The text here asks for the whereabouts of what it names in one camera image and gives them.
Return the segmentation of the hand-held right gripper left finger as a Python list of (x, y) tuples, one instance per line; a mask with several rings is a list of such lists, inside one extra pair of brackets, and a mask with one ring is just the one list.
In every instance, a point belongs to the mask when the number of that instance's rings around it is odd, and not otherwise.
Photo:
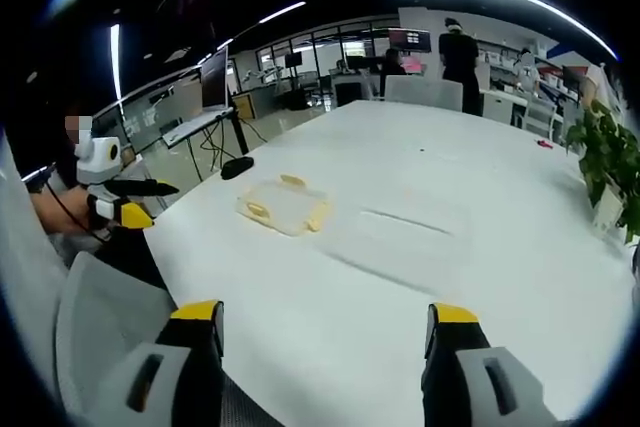
[(95, 426), (217, 426), (224, 390), (224, 304), (174, 311), (101, 381)]

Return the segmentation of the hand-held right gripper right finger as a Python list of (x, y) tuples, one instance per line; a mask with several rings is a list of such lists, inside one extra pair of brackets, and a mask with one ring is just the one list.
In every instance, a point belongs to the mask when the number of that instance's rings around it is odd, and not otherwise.
[(493, 347), (471, 311), (428, 308), (421, 376), (426, 426), (554, 426), (542, 383), (504, 347)]

